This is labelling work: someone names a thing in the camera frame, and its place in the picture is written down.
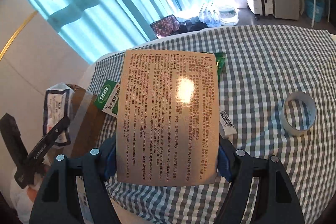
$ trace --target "checkered tablecloth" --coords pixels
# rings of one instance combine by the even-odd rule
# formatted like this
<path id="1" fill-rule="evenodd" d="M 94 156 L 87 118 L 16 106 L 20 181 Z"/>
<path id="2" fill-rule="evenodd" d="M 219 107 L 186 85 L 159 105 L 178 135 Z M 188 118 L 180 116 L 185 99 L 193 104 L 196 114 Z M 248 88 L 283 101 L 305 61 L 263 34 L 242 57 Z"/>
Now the checkered tablecloth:
<path id="1" fill-rule="evenodd" d="M 336 43 L 327 31 L 292 26 L 235 26 L 207 29 L 143 48 L 196 52 L 225 52 L 220 76 L 220 106 L 228 113 L 237 135 L 230 140 L 251 156 L 277 155 L 292 180 L 306 223 L 313 223 L 335 193 Z M 98 94 L 105 79 L 120 81 L 124 53 L 97 62 L 89 90 Z M 302 90 L 316 102 L 317 119 L 301 137 L 282 129 L 279 113 L 286 97 Z M 298 102 L 287 109 L 298 128 L 308 123 Z M 116 131 L 108 116 L 98 145 Z M 226 197 L 229 183 L 192 187 L 106 185 L 124 209 L 153 223 L 212 223 Z M 242 223 L 251 219 L 257 180 L 253 182 Z"/>

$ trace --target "round metal pivot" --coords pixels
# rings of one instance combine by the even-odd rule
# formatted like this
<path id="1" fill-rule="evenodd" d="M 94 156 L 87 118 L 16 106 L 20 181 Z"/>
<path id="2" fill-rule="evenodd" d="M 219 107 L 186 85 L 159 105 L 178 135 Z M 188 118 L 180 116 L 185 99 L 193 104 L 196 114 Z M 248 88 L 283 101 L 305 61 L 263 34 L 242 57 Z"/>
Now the round metal pivot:
<path id="1" fill-rule="evenodd" d="M 238 149 L 237 151 L 236 151 L 236 154 L 238 155 L 238 156 L 245 156 L 245 151 L 244 150 L 242 150 L 242 149 Z"/>
<path id="2" fill-rule="evenodd" d="M 278 162 L 279 161 L 279 158 L 277 156 L 272 156 L 271 157 L 271 161 L 273 162 Z"/>
<path id="3" fill-rule="evenodd" d="M 99 149 L 98 148 L 93 148 L 93 149 L 91 149 L 91 151 L 90 151 L 90 154 L 91 155 L 97 155 L 99 153 Z"/>
<path id="4" fill-rule="evenodd" d="M 58 155 L 56 157 L 56 160 L 58 160 L 58 161 L 64 160 L 64 155 L 63 154 Z"/>

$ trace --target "tile floor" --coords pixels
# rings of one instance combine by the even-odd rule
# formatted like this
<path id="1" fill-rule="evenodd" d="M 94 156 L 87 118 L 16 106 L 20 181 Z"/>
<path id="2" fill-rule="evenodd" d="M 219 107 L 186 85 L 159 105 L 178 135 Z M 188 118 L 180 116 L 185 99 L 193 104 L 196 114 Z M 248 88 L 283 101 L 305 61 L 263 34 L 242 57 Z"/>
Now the tile floor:
<path id="1" fill-rule="evenodd" d="M 249 8 L 242 8 L 239 9 L 238 16 L 238 25 L 291 25 L 311 28 L 311 19 L 307 17 L 305 13 L 300 16 L 299 20 L 278 19 L 273 16 L 260 16 L 259 20 L 257 21 Z M 315 22 L 314 29 L 328 30 L 329 33 L 336 34 L 336 28 L 330 22 L 328 22 L 326 18 L 323 18 L 321 22 Z"/>

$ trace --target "white tape roll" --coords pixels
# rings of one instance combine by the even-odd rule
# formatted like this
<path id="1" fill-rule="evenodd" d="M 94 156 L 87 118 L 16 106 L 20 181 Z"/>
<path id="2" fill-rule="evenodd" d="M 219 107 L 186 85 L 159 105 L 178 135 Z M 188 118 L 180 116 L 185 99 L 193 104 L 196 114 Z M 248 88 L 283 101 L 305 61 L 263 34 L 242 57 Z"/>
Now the white tape roll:
<path id="1" fill-rule="evenodd" d="M 285 115 L 285 107 L 288 105 L 288 102 L 292 100 L 300 100 L 307 106 L 307 109 L 309 111 L 309 126 L 307 129 L 297 130 L 288 123 L 288 120 Z M 314 125 L 316 120 L 316 112 L 317 112 L 316 104 L 312 97 L 310 97 L 307 93 L 302 91 L 293 92 L 288 96 L 288 98 L 286 99 L 285 103 L 282 106 L 282 110 L 280 113 L 281 125 L 289 134 L 294 136 L 301 136 L 305 134 Z"/>

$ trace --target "blue basket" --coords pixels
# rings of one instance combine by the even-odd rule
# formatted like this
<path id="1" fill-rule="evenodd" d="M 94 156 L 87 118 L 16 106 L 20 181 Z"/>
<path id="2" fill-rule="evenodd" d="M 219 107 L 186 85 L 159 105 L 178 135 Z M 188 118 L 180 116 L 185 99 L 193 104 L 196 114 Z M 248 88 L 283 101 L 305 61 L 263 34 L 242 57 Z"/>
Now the blue basket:
<path id="1" fill-rule="evenodd" d="M 314 3 L 305 0 L 305 6 L 306 6 L 306 14 L 309 18 L 313 18 L 313 10 L 314 10 Z M 320 22 L 322 19 L 322 15 L 324 12 L 324 5 L 322 3 L 316 3 L 316 9 L 315 9 L 315 22 Z"/>

